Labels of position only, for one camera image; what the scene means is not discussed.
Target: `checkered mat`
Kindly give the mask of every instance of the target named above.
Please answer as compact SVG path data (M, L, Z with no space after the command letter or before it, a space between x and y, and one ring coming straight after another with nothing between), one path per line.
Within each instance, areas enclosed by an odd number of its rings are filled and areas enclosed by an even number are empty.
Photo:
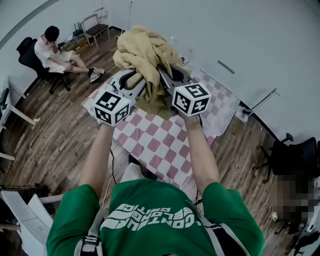
M192 76L206 85L212 94L207 111L201 114L203 131L211 145L216 135L225 131L239 100L205 73L193 71ZM111 80L101 88L109 86ZM92 116L92 105L98 92L99 89L82 102ZM113 138L162 181L183 188L192 177L189 142L180 116L163 120L136 109L116 125Z

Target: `backpack strap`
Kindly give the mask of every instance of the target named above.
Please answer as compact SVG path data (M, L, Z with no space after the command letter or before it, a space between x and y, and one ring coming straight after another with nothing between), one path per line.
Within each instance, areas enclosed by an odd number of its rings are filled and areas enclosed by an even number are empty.
M99 239L99 229L101 222L106 217L105 210L100 208L88 231L88 235L76 244L74 256L103 256L102 243Z
M229 226L224 223L212 224L198 211L197 207L187 200L186 202L204 226L217 256L250 256L246 247Z

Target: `man sitting in chair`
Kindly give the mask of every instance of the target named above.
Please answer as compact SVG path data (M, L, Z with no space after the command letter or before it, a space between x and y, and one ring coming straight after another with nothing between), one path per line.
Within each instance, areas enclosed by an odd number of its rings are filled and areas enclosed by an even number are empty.
M58 51L56 40L59 36L59 29L50 26L34 45L35 55L39 58L44 68L49 68L52 73L87 73L90 82L93 83L106 73L103 68L87 68L78 54L71 51Z

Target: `beige cloth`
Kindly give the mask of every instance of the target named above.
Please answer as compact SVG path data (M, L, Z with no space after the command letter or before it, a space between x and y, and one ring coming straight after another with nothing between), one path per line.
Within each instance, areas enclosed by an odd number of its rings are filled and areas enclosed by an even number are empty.
M169 64L183 67L179 54L156 32L142 26L134 26L124 32L117 41L114 63L122 69L136 69L137 74L127 81L130 88L144 77L147 87L136 101L136 106L147 113L169 119L171 113L165 105L165 89L160 84L157 65L162 65L172 75Z

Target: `white t-shirt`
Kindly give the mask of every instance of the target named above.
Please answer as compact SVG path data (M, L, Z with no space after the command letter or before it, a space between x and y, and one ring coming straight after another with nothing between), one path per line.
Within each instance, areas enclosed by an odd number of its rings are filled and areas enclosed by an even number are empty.
M40 37L38 41L34 44L35 55L39 58L44 68L50 67L50 62L48 58L50 55L54 55L50 45L46 45L45 42Z

